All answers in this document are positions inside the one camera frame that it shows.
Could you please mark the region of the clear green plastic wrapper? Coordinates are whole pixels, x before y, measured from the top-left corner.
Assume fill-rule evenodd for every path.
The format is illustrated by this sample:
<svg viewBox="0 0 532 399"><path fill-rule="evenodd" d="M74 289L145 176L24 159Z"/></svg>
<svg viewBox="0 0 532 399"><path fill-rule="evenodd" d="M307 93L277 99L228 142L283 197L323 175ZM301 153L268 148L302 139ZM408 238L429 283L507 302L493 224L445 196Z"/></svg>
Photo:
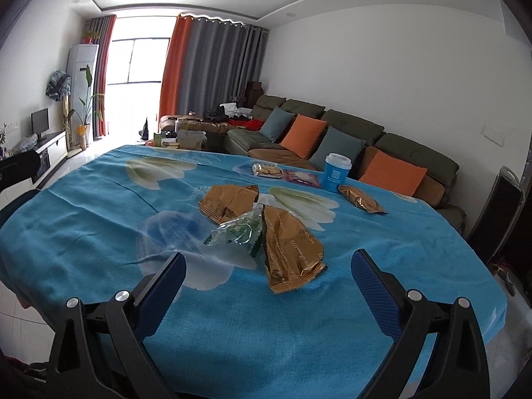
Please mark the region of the clear green plastic wrapper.
<svg viewBox="0 0 532 399"><path fill-rule="evenodd" d="M257 203L248 212L222 223L204 240L207 246L228 245L234 248L244 249L252 258L256 258L261 247L263 232L264 205Z"/></svg>

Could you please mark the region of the gold torn wrapper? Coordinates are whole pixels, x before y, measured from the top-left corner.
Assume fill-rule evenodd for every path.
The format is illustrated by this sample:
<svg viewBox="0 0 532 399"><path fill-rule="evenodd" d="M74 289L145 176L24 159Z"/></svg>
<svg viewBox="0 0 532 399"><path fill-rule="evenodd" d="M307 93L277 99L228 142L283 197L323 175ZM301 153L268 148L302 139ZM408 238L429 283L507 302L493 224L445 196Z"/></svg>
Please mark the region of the gold torn wrapper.
<svg viewBox="0 0 532 399"><path fill-rule="evenodd" d="M259 194L259 188L256 185L212 186L199 201L199 210L214 223L222 224L250 212Z"/></svg>

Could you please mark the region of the small black monitor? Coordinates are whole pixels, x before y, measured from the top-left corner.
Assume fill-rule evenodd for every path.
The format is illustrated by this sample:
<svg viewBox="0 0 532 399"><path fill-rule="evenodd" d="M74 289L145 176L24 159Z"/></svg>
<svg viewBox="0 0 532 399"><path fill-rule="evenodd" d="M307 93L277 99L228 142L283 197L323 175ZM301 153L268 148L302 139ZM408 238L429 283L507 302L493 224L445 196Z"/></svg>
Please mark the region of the small black monitor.
<svg viewBox="0 0 532 399"><path fill-rule="evenodd" d="M31 114L32 133L41 141L44 138L44 133L50 128L49 111L43 108Z"/></svg>

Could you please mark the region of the blue cloth covered fan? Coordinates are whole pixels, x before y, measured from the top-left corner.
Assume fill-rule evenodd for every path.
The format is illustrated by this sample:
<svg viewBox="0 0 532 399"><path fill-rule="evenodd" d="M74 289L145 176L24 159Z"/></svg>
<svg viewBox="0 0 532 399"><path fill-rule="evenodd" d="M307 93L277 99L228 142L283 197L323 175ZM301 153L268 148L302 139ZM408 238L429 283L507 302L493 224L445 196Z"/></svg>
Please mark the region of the blue cloth covered fan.
<svg viewBox="0 0 532 399"><path fill-rule="evenodd" d="M71 76L63 70L55 70L50 75L45 95L49 99L60 102L71 94Z"/></svg>

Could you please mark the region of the blue floral tablecloth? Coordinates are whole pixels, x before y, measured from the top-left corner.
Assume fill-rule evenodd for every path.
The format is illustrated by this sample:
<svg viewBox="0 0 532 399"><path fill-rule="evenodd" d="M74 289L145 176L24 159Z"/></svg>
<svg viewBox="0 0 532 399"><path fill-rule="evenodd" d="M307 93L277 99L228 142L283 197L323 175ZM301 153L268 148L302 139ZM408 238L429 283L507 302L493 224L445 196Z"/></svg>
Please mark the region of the blue floral tablecloth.
<svg viewBox="0 0 532 399"><path fill-rule="evenodd" d="M263 255L206 245L200 200L216 185L256 186L322 244L326 270L275 294ZM383 213L340 194L252 174L252 160L124 146L57 180L1 229L1 280L56 327L67 299L99 303L181 253L187 277L145 346L179 392L213 398L354 398L391 346L352 279L366 250L407 289L471 301L481 334L503 328L507 302L461 235L427 203L372 186Z"/></svg>

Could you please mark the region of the brown leather ottoman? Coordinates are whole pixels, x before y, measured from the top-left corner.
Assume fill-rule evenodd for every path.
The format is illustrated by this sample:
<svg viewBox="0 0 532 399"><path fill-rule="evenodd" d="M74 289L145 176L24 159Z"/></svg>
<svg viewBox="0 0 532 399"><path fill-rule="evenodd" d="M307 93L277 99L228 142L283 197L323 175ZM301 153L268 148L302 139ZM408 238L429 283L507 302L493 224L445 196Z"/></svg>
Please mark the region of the brown leather ottoman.
<svg viewBox="0 0 532 399"><path fill-rule="evenodd" d="M230 123L207 122L194 115L164 115L161 117L159 124L160 132L186 130L225 134L233 129L234 126Z"/></svg>

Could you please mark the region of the grey orange curtain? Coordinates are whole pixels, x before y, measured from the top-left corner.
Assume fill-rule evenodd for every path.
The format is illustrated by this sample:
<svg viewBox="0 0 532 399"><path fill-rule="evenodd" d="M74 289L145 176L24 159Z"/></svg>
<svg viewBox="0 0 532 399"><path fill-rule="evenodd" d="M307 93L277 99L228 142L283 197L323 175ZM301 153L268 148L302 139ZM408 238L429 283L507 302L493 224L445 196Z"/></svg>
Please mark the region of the grey orange curtain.
<svg viewBox="0 0 532 399"><path fill-rule="evenodd" d="M99 31L100 38L98 41L98 50L95 59L95 71L94 71L94 90L97 93L105 95L106 85L106 68L108 62L108 52L112 39L112 32L116 21L115 15L106 15L99 18L93 18L85 23L85 30ZM99 110L102 112L101 117L97 117L94 114L93 120L93 139L99 140L107 134L105 123L105 98L103 104L99 106Z"/></svg>
<svg viewBox="0 0 532 399"><path fill-rule="evenodd" d="M244 96L261 75L269 31L205 16L176 18L163 70L159 117L201 115Z"/></svg>

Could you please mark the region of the cluttered coffee table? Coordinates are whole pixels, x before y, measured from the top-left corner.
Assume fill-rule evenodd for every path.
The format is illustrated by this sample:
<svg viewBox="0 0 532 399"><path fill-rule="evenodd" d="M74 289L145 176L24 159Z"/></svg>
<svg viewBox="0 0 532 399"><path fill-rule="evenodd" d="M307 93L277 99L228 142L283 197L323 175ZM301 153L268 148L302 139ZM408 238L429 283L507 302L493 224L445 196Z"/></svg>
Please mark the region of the cluttered coffee table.
<svg viewBox="0 0 532 399"><path fill-rule="evenodd" d="M207 145L206 132L179 130L153 132L146 140L139 139L139 145L174 148L181 150L205 150Z"/></svg>

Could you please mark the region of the orange cushion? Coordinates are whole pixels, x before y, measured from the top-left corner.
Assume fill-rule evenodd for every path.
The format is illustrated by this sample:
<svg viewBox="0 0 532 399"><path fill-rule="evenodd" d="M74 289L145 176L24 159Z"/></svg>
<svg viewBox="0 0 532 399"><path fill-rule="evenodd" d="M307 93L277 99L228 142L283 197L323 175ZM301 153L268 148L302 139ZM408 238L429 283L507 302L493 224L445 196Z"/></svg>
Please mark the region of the orange cushion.
<svg viewBox="0 0 532 399"><path fill-rule="evenodd" d="M326 121L298 114L280 146L307 160L326 128Z"/></svg>
<svg viewBox="0 0 532 399"><path fill-rule="evenodd" d="M411 197L426 174L426 168L395 159L380 150L376 150L365 172L361 175L360 181Z"/></svg>

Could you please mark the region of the pink pastry snack packet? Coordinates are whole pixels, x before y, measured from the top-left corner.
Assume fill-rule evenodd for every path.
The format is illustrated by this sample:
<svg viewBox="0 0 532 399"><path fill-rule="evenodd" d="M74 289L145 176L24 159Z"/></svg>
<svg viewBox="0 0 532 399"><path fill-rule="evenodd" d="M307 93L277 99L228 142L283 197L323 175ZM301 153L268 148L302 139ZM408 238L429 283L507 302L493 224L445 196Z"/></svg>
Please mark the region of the pink pastry snack packet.
<svg viewBox="0 0 532 399"><path fill-rule="evenodd" d="M284 169L283 179L287 182L303 185L306 187L321 188L318 177L311 172L306 172L305 170L301 171Z"/></svg>

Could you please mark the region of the blue paper cup white lid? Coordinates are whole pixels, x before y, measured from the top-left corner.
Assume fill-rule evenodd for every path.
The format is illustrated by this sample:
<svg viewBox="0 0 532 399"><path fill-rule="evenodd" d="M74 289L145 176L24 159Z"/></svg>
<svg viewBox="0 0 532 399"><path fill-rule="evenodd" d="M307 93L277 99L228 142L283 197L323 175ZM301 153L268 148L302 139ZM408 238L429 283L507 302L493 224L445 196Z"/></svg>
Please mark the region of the blue paper cup white lid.
<svg viewBox="0 0 532 399"><path fill-rule="evenodd" d="M346 181L351 168L352 161L349 158L338 153L329 153L320 178L321 188L329 192L337 192Z"/></svg>

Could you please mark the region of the teal cushion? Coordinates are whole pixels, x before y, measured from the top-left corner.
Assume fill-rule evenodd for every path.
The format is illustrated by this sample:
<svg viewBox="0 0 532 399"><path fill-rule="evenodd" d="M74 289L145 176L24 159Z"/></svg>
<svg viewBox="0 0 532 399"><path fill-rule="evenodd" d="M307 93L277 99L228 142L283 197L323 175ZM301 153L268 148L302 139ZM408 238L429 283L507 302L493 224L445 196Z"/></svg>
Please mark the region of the teal cushion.
<svg viewBox="0 0 532 399"><path fill-rule="evenodd" d="M356 158L365 147L365 141L341 132L332 126L327 127L327 132L318 149L308 160L314 167L323 170L326 157L330 153L345 156L355 163Z"/></svg>
<svg viewBox="0 0 532 399"><path fill-rule="evenodd" d="M275 107L264 125L261 126L259 133L269 141L275 142L284 133L293 118L293 113L284 111L280 107Z"/></svg>

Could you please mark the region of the orange cushion far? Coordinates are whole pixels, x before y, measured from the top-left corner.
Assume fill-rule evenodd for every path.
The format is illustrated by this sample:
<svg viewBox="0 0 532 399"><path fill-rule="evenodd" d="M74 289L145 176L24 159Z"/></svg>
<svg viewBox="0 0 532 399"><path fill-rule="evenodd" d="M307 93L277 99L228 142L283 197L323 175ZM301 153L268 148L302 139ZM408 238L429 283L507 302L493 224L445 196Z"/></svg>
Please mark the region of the orange cushion far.
<svg viewBox="0 0 532 399"><path fill-rule="evenodd" d="M326 121L298 114L280 146L307 160L326 128Z"/></svg>

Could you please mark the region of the teal cushion near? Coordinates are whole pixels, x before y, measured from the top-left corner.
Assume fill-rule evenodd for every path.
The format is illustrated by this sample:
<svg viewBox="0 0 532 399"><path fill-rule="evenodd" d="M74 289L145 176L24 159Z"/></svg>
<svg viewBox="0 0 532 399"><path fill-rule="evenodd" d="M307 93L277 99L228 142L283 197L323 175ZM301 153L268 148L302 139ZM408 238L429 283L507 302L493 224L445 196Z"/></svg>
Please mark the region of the teal cushion near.
<svg viewBox="0 0 532 399"><path fill-rule="evenodd" d="M332 126L327 127L327 132L318 149L308 160L314 167L323 170L326 157L330 153L345 156L355 163L356 158L365 147L365 141L341 132Z"/></svg>

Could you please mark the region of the white wall switch plate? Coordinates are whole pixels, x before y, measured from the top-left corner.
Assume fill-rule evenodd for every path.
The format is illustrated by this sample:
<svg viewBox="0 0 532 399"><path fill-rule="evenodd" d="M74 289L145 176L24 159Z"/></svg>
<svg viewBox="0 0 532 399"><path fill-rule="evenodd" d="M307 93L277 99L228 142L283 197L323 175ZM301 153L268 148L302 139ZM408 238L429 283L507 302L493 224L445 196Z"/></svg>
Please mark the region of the white wall switch plate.
<svg viewBox="0 0 532 399"><path fill-rule="evenodd" d="M481 131L482 135L492 141L493 143L497 144L499 147L504 146L505 142L505 132L501 129L497 129L492 125L485 124Z"/></svg>

